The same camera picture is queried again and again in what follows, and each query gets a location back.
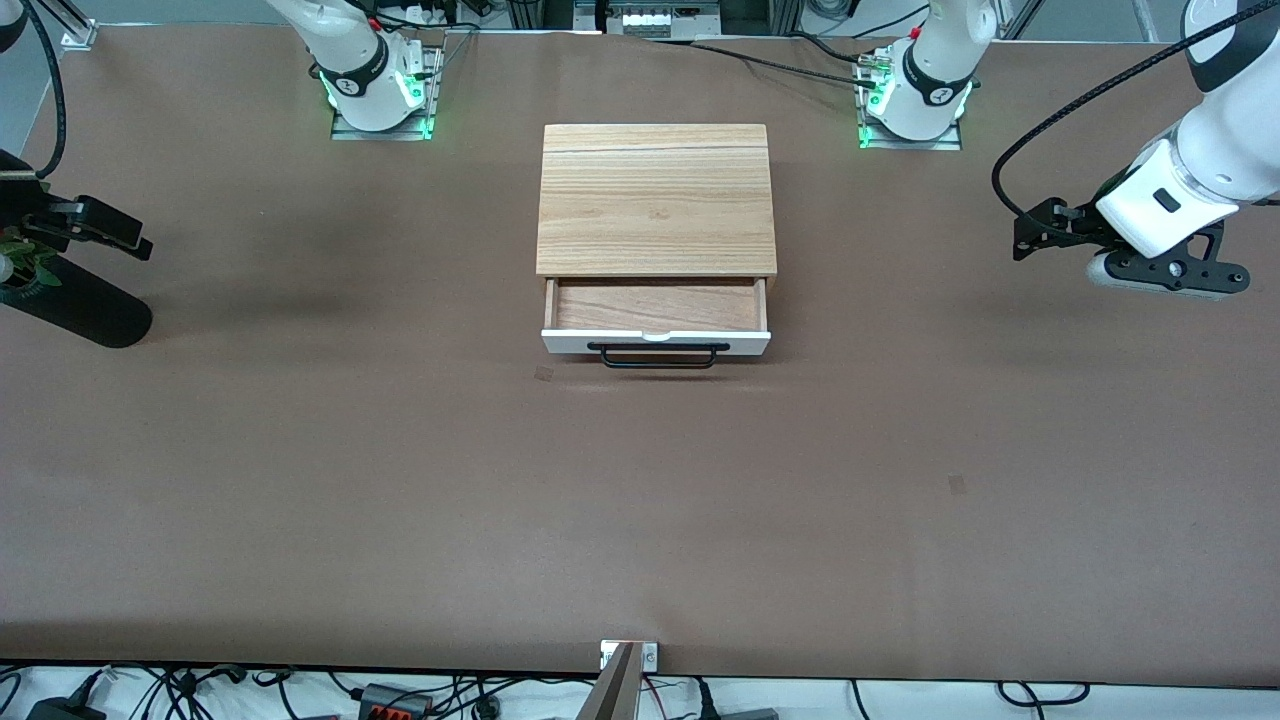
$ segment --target white drawer front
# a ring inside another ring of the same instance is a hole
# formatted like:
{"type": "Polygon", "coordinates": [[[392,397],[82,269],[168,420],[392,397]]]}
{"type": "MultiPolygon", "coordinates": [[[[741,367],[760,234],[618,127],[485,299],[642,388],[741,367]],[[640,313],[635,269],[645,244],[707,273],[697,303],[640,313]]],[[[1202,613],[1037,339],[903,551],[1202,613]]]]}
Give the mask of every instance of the white drawer front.
{"type": "Polygon", "coordinates": [[[771,337],[772,333],[753,331],[676,331],[652,334],[640,331],[543,329],[547,351],[557,355],[599,355],[599,351],[588,348],[593,342],[645,343],[652,345],[655,351],[660,351],[663,345],[726,343],[728,350],[719,351],[719,355],[762,355],[771,337]]]}

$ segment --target small square mark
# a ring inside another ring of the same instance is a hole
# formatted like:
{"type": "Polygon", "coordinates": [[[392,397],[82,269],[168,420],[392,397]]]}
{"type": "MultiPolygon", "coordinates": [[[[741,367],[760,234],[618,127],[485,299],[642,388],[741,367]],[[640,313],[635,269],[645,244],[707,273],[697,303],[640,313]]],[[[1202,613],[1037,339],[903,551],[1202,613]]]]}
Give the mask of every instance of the small square mark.
{"type": "Polygon", "coordinates": [[[1152,193],[1152,197],[1156,199],[1156,202],[1160,202],[1161,208],[1164,208],[1170,213],[1176,213],[1183,208],[1183,204],[1179,202],[1178,200],[1174,200],[1174,196],[1169,195],[1169,191],[1165,188],[1157,190],[1155,193],[1152,193]]]}

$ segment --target potted plant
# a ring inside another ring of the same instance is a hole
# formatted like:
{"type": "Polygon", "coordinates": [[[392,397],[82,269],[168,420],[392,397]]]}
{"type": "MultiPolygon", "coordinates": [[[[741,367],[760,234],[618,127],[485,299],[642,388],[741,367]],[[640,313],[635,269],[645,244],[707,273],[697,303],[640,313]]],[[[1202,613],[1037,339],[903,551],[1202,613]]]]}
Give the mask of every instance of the potted plant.
{"type": "Polygon", "coordinates": [[[106,347],[128,347],[151,329],[146,302],[13,228],[0,237],[0,305],[106,347]]]}

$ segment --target cable connector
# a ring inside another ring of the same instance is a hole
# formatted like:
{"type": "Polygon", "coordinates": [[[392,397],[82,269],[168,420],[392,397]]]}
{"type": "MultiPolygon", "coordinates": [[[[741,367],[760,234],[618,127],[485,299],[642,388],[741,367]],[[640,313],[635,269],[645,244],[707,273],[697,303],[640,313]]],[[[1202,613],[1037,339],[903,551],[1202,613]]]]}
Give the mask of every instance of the cable connector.
{"type": "Polygon", "coordinates": [[[502,714],[502,703],[494,696],[481,696],[475,703],[475,715],[477,720],[498,720],[498,715],[502,714]]]}
{"type": "Polygon", "coordinates": [[[703,698],[703,712],[698,716],[698,720],[721,720],[719,711],[716,710],[716,700],[712,697],[712,689],[707,687],[707,680],[701,678],[694,678],[698,683],[698,694],[703,698]]]}
{"type": "Polygon", "coordinates": [[[70,697],[47,697],[37,702],[27,714],[27,720],[106,720],[105,712],[88,706],[88,696],[101,674],[101,670],[96,670],[84,678],[70,697]]]}

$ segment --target green leaves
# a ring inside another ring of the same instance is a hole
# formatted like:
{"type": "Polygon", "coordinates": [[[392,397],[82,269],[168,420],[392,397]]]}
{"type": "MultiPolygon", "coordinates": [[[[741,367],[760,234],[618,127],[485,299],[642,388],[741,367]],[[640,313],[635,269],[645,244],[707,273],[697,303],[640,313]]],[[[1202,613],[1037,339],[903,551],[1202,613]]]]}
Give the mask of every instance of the green leaves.
{"type": "Polygon", "coordinates": [[[0,242],[0,255],[13,261],[14,269],[20,273],[19,278],[35,277],[36,282],[50,287],[63,284],[63,281],[45,266],[50,258],[58,255],[56,250],[41,242],[27,242],[9,228],[5,228],[3,237],[10,240],[0,242]]]}
{"type": "Polygon", "coordinates": [[[5,258],[18,258],[22,255],[29,255],[35,251],[36,246],[31,242],[0,242],[0,255],[4,255],[5,258]]]}
{"type": "Polygon", "coordinates": [[[58,275],[51,273],[49,268],[44,265],[36,265],[36,282],[40,284],[47,284],[49,287],[58,287],[63,284],[63,281],[58,279],[58,275]]]}

